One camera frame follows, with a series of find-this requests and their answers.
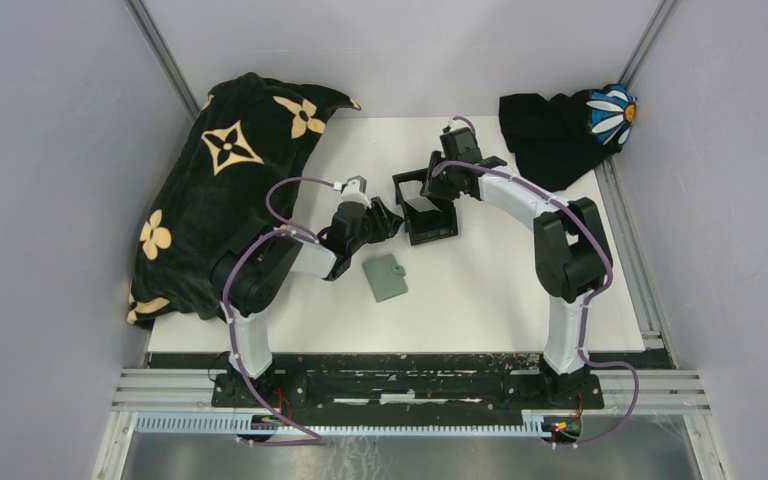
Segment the black plastic bin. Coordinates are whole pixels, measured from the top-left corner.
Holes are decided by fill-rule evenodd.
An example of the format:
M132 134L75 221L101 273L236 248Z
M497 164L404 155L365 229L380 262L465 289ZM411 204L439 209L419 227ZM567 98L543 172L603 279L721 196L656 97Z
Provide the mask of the black plastic bin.
M406 205L399 193L400 182L408 180L424 181L426 170L418 169L399 173L392 176L395 188L396 203L402 208L405 218L405 231L412 246L456 237L459 234L457 211L454 203L438 198L431 199L440 209L440 212L419 213Z

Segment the green leather card holder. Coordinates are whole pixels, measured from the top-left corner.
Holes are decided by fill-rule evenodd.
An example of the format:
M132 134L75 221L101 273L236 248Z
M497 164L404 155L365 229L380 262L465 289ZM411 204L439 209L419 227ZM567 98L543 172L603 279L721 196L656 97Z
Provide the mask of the green leather card holder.
M393 254L370 258L363 262L362 268L377 303L409 291L406 270Z

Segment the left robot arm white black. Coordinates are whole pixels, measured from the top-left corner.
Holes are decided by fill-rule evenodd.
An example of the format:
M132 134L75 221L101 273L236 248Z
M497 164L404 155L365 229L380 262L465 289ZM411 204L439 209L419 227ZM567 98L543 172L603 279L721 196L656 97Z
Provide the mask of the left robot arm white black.
M267 321L262 318L292 274L334 281L351 266L361 247L388 240L404 219L378 197L369 206L339 204L331 224L310 240L291 229L278 229L252 218L220 251L210 282L229 326L231 364L240 372L236 392L251 406L267 404L275 391L265 373L273 361Z

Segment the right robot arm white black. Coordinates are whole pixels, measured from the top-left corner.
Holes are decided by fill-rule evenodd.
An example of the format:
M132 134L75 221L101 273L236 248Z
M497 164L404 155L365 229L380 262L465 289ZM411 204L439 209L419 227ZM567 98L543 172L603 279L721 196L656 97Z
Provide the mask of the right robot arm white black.
M533 235L537 278L550 297L543 359L552 372L537 382L540 400L562 408L578 393L571 375L587 363L587 318L593 299L613 281L607 236L595 202L567 200L523 178L496 156L484 156L469 127L446 127L433 153L422 196L454 201L468 195L499 208Z

